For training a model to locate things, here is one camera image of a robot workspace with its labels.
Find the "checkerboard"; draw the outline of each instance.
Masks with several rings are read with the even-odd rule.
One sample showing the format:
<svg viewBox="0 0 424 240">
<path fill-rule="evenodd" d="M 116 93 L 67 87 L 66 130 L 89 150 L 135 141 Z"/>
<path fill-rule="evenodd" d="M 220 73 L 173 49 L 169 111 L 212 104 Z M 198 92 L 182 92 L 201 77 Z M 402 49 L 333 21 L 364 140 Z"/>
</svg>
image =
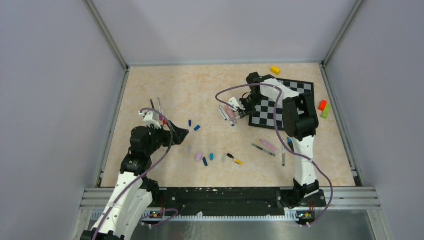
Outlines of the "checkerboard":
<svg viewBox="0 0 424 240">
<path fill-rule="evenodd" d="M 306 82 L 306 81 L 296 81 L 296 80 L 287 80 L 276 78 L 277 81 L 282 83 L 284 86 L 289 89 L 296 91 L 300 94 L 304 93 L 312 93 L 314 95 L 314 83 Z M 266 128 L 266 129 L 274 129 L 274 104 L 275 102 L 271 101 L 269 98 L 265 98 L 262 102 L 256 106 L 255 113 L 251 114 L 249 117 L 249 126 L 258 127 L 258 128 Z M 279 130 L 284 130 L 283 123 L 283 108 L 280 106 L 277 107 L 277 127 Z"/>
</svg>

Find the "orange block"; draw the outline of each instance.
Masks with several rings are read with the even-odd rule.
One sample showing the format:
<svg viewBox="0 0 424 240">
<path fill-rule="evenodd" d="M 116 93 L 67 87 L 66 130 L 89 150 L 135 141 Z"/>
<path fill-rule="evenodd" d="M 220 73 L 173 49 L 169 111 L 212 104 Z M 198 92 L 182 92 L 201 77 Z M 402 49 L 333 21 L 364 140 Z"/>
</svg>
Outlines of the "orange block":
<svg viewBox="0 0 424 240">
<path fill-rule="evenodd" d="M 324 111 L 324 109 L 326 109 L 326 106 L 327 106 L 327 101 L 322 100 L 321 103 L 319 104 L 318 110 Z"/>
</svg>

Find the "wooden tabletop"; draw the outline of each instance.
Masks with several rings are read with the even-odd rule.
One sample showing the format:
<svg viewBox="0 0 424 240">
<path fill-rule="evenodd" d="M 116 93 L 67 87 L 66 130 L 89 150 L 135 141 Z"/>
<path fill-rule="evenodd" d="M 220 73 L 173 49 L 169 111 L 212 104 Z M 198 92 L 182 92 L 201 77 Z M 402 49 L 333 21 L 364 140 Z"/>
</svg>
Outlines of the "wooden tabletop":
<svg viewBox="0 0 424 240">
<path fill-rule="evenodd" d="M 218 111 L 215 95 L 221 90 L 246 84 L 246 77 L 253 72 L 261 76 L 271 74 L 277 66 L 277 76 L 314 83 L 315 105 L 321 100 L 329 102 L 319 65 L 296 64 L 243 64 L 243 65 L 182 65 L 131 67 L 120 107 L 116 128 L 101 183 L 102 187 L 114 187 L 121 162 L 130 146 L 131 130 L 143 126 L 138 112 L 150 107 L 150 99 L 156 104 L 160 98 L 166 117 L 177 127 L 190 133 L 181 145 L 173 146 L 167 157 L 147 177 L 158 181 L 161 187 L 289 187 L 293 186 L 295 158 L 286 153 L 286 165 L 282 166 L 281 152 L 268 155 L 252 146 L 261 146 L 260 139 L 268 140 L 281 148 L 272 129 L 252 127 L 249 118 L 240 119 L 231 127 Z M 241 98 L 248 88 L 224 93 L 221 99 Z M 327 119 L 318 117 L 319 127 L 314 142 L 314 160 L 331 179 L 334 186 L 354 186 L 349 161 L 340 136 L 333 110 Z M 155 163 L 164 153 L 162 147 L 151 156 Z M 206 167 L 195 161 L 198 152 L 208 158 Z M 214 160 L 209 160 L 210 153 Z M 231 153 L 244 164 L 221 161 L 222 155 Z M 316 172 L 321 186 L 328 182 Z"/>
</svg>

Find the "white wall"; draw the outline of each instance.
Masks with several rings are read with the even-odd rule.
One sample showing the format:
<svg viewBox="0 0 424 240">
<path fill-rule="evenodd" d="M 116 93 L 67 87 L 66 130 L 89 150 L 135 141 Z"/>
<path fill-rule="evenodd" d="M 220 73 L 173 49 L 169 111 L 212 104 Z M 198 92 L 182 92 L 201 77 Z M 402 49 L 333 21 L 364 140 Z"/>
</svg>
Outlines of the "white wall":
<svg viewBox="0 0 424 240">
<path fill-rule="evenodd" d="M 123 69 L 82 0 L 0 11 L 0 239 L 69 239 Z"/>
<path fill-rule="evenodd" d="M 358 153 L 396 239 L 423 239 L 424 1 L 370 0 L 329 63 Z"/>
<path fill-rule="evenodd" d="M 324 59 L 355 0 L 94 0 L 130 65 Z"/>
</svg>

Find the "green pen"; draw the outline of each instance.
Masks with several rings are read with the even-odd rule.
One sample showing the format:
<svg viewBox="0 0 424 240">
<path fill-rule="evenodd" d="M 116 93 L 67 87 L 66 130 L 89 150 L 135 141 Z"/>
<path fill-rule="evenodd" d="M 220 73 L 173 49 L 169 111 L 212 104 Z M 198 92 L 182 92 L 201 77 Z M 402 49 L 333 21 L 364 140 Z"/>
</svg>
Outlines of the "green pen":
<svg viewBox="0 0 424 240">
<path fill-rule="evenodd" d="M 255 147 L 255 148 L 257 148 L 257 149 L 259 149 L 259 150 L 261 150 L 261 151 L 262 151 L 262 152 L 264 152 L 264 153 L 267 153 L 267 154 L 269 154 L 269 155 L 273 156 L 273 157 L 275 157 L 275 156 L 276 156 L 274 153 L 272 153 L 272 152 L 270 152 L 270 151 L 268 151 L 268 150 L 266 150 L 266 149 L 263 149 L 262 147 L 260 147 L 260 146 L 258 146 L 258 145 L 256 145 L 256 144 L 254 144 L 254 143 L 252 143 L 252 146 L 253 146 L 253 147 Z"/>
</svg>

